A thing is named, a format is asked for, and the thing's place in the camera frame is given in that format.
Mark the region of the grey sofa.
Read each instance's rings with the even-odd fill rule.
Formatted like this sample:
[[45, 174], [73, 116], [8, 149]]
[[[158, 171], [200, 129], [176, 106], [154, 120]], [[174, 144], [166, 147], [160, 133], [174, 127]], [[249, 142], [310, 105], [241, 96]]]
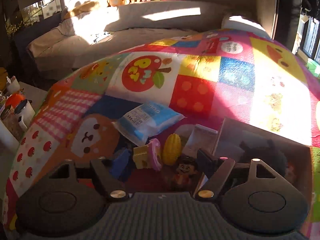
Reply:
[[63, 74], [138, 45], [219, 28], [252, 31], [268, 38], [257, 22], [228, 7], [200, 1], [151, 1], [100, 8], [63, 20], [31, 41], [37, 69], [59, 80]]

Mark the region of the white mug on side table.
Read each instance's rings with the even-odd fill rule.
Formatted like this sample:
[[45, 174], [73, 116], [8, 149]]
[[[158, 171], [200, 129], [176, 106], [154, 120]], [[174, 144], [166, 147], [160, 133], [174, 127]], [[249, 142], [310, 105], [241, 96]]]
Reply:
[[35, 111], [27, 99], [22, 100], [14, 109], [14, 115], [23, 131], [26, 131], [31, 124]]

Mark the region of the yellow toy corn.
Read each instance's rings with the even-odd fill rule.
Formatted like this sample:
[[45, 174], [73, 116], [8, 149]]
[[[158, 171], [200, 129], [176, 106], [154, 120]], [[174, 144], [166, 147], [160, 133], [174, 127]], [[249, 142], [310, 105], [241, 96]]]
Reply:
[[181, 155], [181, 147], [180, 136], [176, 133], [169, 135], [163, 147], [163, 163], [168, 166], [174, 165]]

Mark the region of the colourful cartoon play mat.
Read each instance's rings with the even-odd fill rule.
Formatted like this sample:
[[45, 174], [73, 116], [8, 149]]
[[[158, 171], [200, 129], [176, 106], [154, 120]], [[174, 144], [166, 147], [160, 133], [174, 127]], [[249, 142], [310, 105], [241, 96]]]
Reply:
[[[17, 147], [3, 199], [10, 239], [303, 239], [318, 204], [260, 159], [225, 159], [187, 190], [171, 187], [176, 163], [137, 169], [113, 123], [155, 102], [185, 118], [150, 137], [181, 151], [196, 124], [233, 119], [319, 153], [319, 80], [281, 44], [221, 29], [163, 39], [80, 68], [50, 89]], [[128, 180], [110, 174], [131, 154]]]

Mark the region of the red cartoon boy figurine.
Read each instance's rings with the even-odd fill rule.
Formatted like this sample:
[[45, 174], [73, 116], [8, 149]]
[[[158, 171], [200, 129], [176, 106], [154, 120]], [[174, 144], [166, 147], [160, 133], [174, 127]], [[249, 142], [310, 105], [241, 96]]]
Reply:
[[182, 155], [176, 161], [175, 174], [171, 180], [171, 187], [174, 190], [187, 190], [192, 185], [193, 177], [198, 173], [196, 159]]

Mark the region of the open cardboard box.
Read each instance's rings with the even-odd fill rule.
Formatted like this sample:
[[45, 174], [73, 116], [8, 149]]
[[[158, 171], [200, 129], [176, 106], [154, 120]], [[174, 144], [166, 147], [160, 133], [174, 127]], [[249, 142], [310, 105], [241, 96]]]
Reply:
[[225, 118], [210, 155], [235, 161], [236, 170], [260, 159], [295, 186], [311, 202], [310, 147], [257, 127]]

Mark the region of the blue wet wipes pack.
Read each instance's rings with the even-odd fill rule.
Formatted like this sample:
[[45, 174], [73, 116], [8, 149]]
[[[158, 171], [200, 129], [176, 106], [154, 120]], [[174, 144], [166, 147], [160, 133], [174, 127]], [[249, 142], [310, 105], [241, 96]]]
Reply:
[[124, 114], [113, 125], [126, 139], [137, 146], [144, 146], [150, 137], [184, 118], [183, 114], [167, 106], [149, 101]]

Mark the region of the green bucket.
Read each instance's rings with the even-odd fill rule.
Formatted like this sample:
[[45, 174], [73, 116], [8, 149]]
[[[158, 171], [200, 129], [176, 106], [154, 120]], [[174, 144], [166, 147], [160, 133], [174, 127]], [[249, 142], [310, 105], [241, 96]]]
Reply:
[[319, 65], [319, 63], [317, 63], [316, 61], [314, 61], [311, 58], [308, 58], [306, 67], [314, 77], [319, 79], [319, 76], [320, 76], [320, 65]]

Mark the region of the yellow pink toy cake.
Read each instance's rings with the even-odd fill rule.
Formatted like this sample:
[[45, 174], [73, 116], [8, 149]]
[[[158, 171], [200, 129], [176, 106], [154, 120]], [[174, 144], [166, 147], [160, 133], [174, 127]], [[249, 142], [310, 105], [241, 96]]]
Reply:
[[154, 138], [148, 144], [133, 149], [133, 161], [137, 169], [152, 168], [155, 171], [162, 169], [161, 144]]

